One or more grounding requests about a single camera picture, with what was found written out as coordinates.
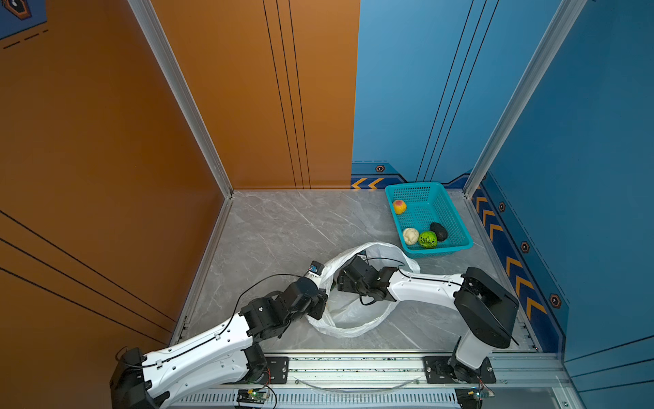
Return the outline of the white plastic bag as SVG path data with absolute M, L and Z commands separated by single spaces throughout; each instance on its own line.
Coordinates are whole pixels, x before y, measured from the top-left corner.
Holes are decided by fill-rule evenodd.
M 358 294 L 345 293 L 332 287 L 339 270 L 352 258 L 369 261 L 372 267 L 401 268 L 411 274 L 419 274 L 418 262 L 408 257 L 399 247 L 384 242 L 368 242 L 341 252 L 330 259 L 321 276 L 312 275 L 311 279 L 318 288 L 325 289 L 328 301 L 322 317 L 318 320 L 308 316 L 312 327 L 330 337 L 360 337 L 378 327 L 398 306 L 392 301 L 381 301 L 364 306 Z

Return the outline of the beige pear fruit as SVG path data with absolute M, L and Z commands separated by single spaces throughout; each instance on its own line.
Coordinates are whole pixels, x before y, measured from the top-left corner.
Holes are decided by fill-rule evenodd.
M 403 241 L 406 245 L 415 245 L 420 237 L 420 232 L 415 228 L 406 228 L 402 232 Z

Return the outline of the light green bumpy fruit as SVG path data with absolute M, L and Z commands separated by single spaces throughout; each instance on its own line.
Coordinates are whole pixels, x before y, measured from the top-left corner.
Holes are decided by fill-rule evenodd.
M 434 249 L 439 245 L 439 240 L 437 234 L 429 230 L 419 234 L 417 243 L 423 249 Z

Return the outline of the yellow orange bumpy fruit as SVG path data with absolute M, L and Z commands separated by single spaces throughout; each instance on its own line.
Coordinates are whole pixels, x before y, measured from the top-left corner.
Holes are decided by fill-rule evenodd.
M 405 203 L 405 201 L 401 199 L 397 199 L 393 201 L 393 210 L 396 215 L 402 215 L 407 211 L 408 205 Z

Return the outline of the dark avocado fruit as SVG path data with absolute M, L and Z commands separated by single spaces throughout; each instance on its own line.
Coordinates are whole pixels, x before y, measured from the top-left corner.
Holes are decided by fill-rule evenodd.
M 449 233 L 447 229 L 440 223 L 431 223 L 429 228 L 435 234 L 439 243 L 448 239 Z

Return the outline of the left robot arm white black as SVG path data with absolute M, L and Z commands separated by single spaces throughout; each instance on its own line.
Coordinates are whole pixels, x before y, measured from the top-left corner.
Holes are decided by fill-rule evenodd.
M 267 369 L 261 342 L 281 337 L 304 316 L 320 319 L 327 301 L 325 289 L 300 277 L 180 344 L 147 354 L 128 349 L 110 380 L 112 407 L 167 408 L 215 385 L 256 383 Z

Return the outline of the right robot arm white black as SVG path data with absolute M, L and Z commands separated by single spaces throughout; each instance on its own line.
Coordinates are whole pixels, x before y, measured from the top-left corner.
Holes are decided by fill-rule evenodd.
M 448 377 L 455 383 L 489 378 L 488 356 L 514 342 L 519 301 L 482 269 L 469 268 L 464 274 L 437 278 L 410 275 L 399 267 L 345 267 L 337 275 L 336 287 L 375 303 L 420 302 L 458 312 L 468 330 L 446 363 Z

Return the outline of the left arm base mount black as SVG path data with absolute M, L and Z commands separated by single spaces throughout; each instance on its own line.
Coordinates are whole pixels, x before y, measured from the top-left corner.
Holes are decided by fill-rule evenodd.
M 258 384 L 286 384 L 288 382 L 290 358 L 288 356 L 267 356 L 248 363 L 248 371 L 242 381 Z

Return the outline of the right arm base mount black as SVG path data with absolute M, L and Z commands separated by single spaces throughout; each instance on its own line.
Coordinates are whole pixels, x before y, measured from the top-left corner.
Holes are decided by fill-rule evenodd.
M 482 361 L 478 369 L 464 366 L 452 356 L 425 356 L 422 358 L 422 364 L 429 384 L 494 384 L 497 382 L 492 363 L 488 357 Z

